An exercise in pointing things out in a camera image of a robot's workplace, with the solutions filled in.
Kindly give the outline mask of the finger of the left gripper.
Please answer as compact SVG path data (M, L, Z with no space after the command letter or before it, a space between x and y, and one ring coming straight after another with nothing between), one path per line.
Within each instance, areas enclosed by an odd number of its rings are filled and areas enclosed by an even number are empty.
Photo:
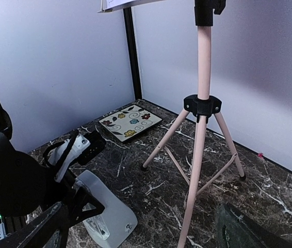
M69 227L85 219L100 215L104 210L105 206L100 201L84 187L79 187L68 203Z

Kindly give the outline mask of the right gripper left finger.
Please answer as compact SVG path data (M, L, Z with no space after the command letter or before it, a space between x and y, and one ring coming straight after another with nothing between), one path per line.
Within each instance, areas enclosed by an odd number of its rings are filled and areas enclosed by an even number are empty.
M0 241L0 247L66 247L69 232L68 207L55 203L21 230Z

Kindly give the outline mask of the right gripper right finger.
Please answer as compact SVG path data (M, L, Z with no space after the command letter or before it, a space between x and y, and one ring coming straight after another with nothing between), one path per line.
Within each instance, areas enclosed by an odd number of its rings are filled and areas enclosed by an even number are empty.
M218 247L292 247L292 243L267 231L230 203L216 210Z

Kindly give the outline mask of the white metronome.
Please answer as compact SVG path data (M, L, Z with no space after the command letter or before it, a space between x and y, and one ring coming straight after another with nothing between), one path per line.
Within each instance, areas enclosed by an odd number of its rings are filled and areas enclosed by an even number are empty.
M101 214L83 220L90 237L100 247L119 247L134 231L138 220L132 209L118 199L92 172L82 172L75 187L83 187L103 206Z

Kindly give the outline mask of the pink music stand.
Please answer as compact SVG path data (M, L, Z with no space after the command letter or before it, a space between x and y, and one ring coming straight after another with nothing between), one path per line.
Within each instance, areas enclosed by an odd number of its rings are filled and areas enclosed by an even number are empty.
M193 114L196 117L190 177L187 177L183 171L180 172L188 183L189 190L187 193L183 224L177 244L178 247L185 246L196 197L214 182L232 163L236 165L240 179L244 180L246 178L236 147L221 113L222 102L218 98L210 95L213 17L214 15L222 14L225 7L225 1L195 1L194 17L198 29L198 93L196 95L190 95L184 99L184 108L179 113L170 129L154 148L153 152L141 166L141 170L146 171L150 162L162 149L164 149L177 169L181 170L182 168L166 144L189 114ZM227 164L216 173L213 178L199 188L198 185L202 167L206 127L211 116L215 117L232 156Z

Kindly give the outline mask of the sheet music page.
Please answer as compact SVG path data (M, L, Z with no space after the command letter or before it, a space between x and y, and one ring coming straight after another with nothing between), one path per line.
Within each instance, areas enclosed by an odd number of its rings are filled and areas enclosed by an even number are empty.
M132 0L107 0L107 8L118 7L127 3L130 3Z

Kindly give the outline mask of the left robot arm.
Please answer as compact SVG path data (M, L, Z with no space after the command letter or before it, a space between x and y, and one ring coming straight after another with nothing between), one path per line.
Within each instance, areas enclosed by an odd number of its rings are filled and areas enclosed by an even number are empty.
M76 177L69 167L85 164L105 148L98 132L71 133L67 141L55 143L38 163L12 146L12 123L0 104L0 214L26 216L38 207L42 214L0 241L0 247L43 247L54 240L65 247L69 229L85 219L100 215L105 206L86 186L75 189Z

